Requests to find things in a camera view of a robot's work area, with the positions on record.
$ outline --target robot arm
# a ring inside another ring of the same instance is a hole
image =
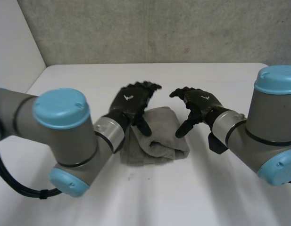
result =
[[[177,89],[170,95],[175,96],[191,110],[177,137],[204,122],[211,130],[212,151],[230,149],[271,185],[291,181],[291,66],[271,66],[258,73],[248,119],[199,89]]]
[[[150,134],[142,115],[160,88],[150,82],[122,88],[109,113],[94,126],[86,98],[78,90],[57,89],[36,97],[0,89],[0,140],[14,135],[50,146],[57,161],[50,181],[58,190],[79,197],[121,145],[131,124]]]

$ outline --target white table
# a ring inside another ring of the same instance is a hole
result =
[[[121,86],[148,80],[163,86],[149,108],[170,106],[182,122],[188,111],[180,99],[168,97],[171,91],[201,88],[227,108],[247,114],[253,83],[265,66],[57,65],[47,68],[28,93],[78,89],[96,121]],[[119,153],[113,155],[81,198],[26,198],[0,178],[0,226],[291,226],[291,185],[271,187],[230,151],[213,153],[208,134],[208,126],[196,126],[186,137],[188,158],[163,166],[128,167],[119,163]],[[55,160],[47,146],[9,137],[0,142],[0,152],[20,182],[35,189],[52,188],[47,175]]]

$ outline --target gray towel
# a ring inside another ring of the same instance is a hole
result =
[[[174,111],[169,107],[159,107],[146,111],[143,117],[152,135],[146,137],[136,127],[131,127],[120,151],[122,163],[134,166],[162,164],[188,156],[185,138],[175,137],[180,123]]]

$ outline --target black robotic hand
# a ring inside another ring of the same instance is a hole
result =
[[[143,135],[150,136],[151,129],[143,118],[144,109],[147,107],[153,93],[161,88],[160,85],[148,81],[136,82],[122,87],[109,111],[124,114],[131,125],[137,126]]]
[[[213,108],[223,107],[213,94],[201,89],[184,87],[183,89],[176,89],[169,96],[179,97],[184,101],[186,108],[191,111],[188,119],[176,131],[175,135],[177,138],[184,137],[195,124],[199,124],[200,122],[207,123],[206,115]]]

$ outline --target black cable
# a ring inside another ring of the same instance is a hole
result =
[[[23,196],[47,199],[48,197],[52,197],[61,193],[61,191],[56,188],[52,190],[45,189],[37,191],[22,185],[11,176],[11,174],[6,169],[1,157],[0,157],[0,176],[13,190],[15,190],[17,193]]]

